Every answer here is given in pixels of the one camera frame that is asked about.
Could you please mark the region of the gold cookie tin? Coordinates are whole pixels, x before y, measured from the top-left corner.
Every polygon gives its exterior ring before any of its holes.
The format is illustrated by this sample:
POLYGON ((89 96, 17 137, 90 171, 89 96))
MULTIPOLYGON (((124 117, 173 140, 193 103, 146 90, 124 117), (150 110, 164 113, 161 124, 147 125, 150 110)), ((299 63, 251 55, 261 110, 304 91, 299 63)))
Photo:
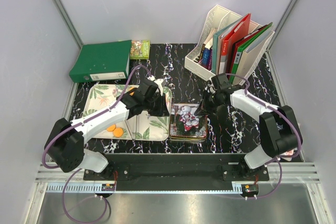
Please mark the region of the gold cookie tin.
POLYGON ((207 137, 207 117, 195 116, 199 104, 172 104, 170 138, 181 141, 204 141, 207 137))

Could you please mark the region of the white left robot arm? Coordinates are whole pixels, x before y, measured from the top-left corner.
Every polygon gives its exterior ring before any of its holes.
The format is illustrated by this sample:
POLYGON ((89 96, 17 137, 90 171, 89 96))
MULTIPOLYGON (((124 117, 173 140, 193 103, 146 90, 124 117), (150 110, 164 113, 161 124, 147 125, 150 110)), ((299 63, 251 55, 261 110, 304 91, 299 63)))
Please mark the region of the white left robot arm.
POLYGON ((86 149, 85 144, 108 127, 140 115, 143 111, 150 116, 170 115, 163 92, 165 85, 164 79, 150 76, 137 88, 123 89, 115 101, 89 116, 74 121, 59 119, 45 144, 43 165, 51 168, 45 158, 49 155, 56 163, 53 168, 60 168, 64 173, 86 169, 103 180, 109 179, 113 175, 112 165, 102 153, 86 149))

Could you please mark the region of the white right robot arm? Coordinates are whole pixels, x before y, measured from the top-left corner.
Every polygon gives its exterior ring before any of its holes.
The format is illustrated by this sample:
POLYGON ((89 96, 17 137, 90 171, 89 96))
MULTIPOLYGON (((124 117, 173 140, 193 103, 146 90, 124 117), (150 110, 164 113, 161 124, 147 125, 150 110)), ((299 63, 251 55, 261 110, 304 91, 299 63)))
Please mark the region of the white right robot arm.
POLYGON ((222 105, 230 105, 250 116, 259 124, 260 144, 238 163, 239 176, 250 180, 263 166, 278 161, 286 152, 290 157, 300 154, 303 139, 293 109, 277 106, 252 95, 246 86, 233 85, 228 74, 218 74, 207 80, 196 116, 215 114, 222 105))

